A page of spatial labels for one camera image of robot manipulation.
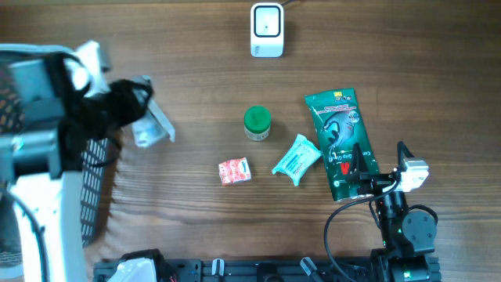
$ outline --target red and white packet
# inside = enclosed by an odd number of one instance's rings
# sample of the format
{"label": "red and white packet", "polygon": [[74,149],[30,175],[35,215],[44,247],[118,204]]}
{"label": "red and white packet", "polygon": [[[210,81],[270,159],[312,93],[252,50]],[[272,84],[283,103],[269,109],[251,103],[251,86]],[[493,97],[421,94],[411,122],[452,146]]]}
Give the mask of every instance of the red and white packet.
{"label": "red and white packet", "polygon": [[251,169],[247,158],[243,157],[219,164],[219,176],[223,186],[251,180]]}

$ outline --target white scanner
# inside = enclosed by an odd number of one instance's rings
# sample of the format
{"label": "white scanner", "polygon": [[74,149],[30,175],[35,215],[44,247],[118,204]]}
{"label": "white scanner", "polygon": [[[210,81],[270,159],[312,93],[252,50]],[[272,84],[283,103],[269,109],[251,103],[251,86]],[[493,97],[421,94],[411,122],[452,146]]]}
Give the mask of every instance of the white scanner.
{"label": "white scanner", "polygon": [[278,3],[256,3],[250,10],[250,54],[274,58],[283,53],[283,7]]}

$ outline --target green bottle cap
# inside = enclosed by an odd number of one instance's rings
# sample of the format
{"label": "green bottle cap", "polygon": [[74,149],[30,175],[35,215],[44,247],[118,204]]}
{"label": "green bottle cap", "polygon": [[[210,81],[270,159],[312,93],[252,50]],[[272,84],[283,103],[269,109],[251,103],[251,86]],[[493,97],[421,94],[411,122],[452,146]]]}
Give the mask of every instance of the green bottle cap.
{"label": "green bottle cap", "polygon": [[250,107],[245,112],[243,123],[248,131],[260,134],[265,132],[272,124],[272,115],[263,106]]}

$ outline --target wooden table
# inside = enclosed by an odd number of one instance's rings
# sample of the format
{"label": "wooden table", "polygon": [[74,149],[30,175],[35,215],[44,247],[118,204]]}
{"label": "wooden table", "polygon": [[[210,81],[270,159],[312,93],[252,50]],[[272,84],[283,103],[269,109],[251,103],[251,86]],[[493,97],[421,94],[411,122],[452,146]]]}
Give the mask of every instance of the wooden table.
{"label": "wooden table", "polygon": [[[108,178],[101,231],[85,249],[102,259],[159,248],[167,258],[325,258],[335,204],[320,162],[299,187],[271,169],[301,133],[318,143],[304,95],[354,87],[382,171],[396,143],[426,158],[412,192],[440,216],[435,254],[444,281],[501,275],[501,5],[482,2],[305,2],[286,9],[286,52],[255,59],[252,3],[0,8],[0,40],[108,44],[110,78],[149,74],[176,143],[125,148]],[[251,142],[243,114],[269,108],[270,137]],[[217,164],[248,157],[253,179],[222,187]],[[335,255],[368,255],[380,234],[366,205],[332,225]]]}

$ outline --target teal and white packet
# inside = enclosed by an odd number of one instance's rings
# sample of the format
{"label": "teal and white packet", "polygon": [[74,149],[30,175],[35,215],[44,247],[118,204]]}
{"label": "teal and white packet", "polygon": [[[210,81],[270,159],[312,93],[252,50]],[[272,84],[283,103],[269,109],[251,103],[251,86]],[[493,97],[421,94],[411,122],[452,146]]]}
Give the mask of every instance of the teal and white packet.
{"label": "teal and white packet", "polygon": [[299,185],[301,177],[306,170],[319,159],[322,154],[301,134],[297,134],[296,141],[289,149],[285,157],[275,166],[272,173],[275,175],[277,172],[288,175],[292,178],[295,186]]}

